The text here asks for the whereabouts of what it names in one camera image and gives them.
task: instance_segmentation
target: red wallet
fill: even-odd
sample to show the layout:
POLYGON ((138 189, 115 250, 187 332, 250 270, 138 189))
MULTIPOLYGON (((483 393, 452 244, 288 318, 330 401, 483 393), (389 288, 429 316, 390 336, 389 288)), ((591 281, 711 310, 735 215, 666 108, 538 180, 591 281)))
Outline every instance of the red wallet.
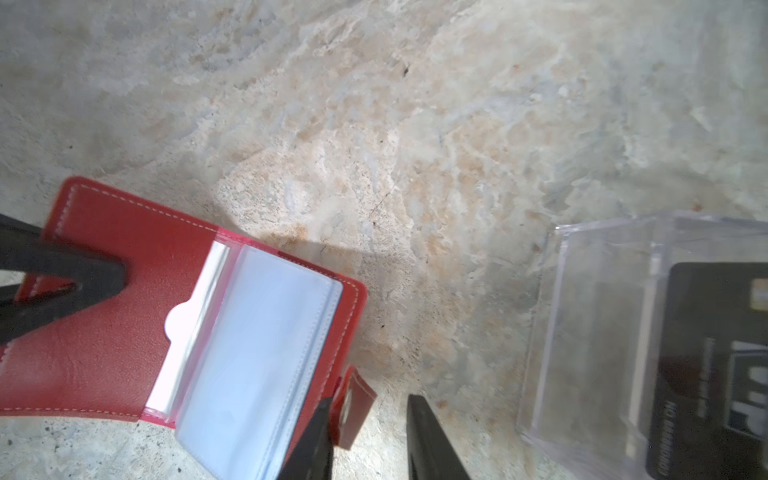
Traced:
MULTIPOLYGON (((172 422, 144 408, 169 347, 164 322, 174 306, 190 298, 214 240, 225 238, 343 284, 288 455, 319 401, 329 396, 334 396, 331 416, 336 424, 331 430, 336 444, 351 445, 350 438, 354 439, 376 397, 354 368, 342 377, 366 304, 365 285, 81 177, 64 182, 42 237, 120 259, 126 267, 126 287, 117 296, 0 346, 0 414, 144 419, 172 427, 172 422)), ((16 299, 26 300, 67 283, 30 273, 16 299)))

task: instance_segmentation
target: marbled floor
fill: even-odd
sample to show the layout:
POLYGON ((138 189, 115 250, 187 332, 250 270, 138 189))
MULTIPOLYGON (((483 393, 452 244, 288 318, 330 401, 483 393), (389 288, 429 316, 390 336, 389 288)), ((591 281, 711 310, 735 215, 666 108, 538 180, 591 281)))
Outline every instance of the marbled floor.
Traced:
MULTIPOLYGON (((759 0, 0 0, 0 210, 93 177, 363 280, 379 393, 335 478, 406 478, 422 393, 475 480, 515 432, 559 223, 768 220, 759 0)), ((0 419, 0 478, 208 478, 171 432, 0 419)))

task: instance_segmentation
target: transparent acrylic container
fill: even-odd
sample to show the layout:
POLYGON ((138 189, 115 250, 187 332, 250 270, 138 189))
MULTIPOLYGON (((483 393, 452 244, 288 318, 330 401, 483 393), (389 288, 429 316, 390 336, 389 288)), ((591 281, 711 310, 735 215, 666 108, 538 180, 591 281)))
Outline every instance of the transparent acrylic container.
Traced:
POLYGON ((768 262, 768 223, 673 212, 560 226, 548 240, 518 430, 580 478, 650 478, 667 277, 680 262, 768 262))

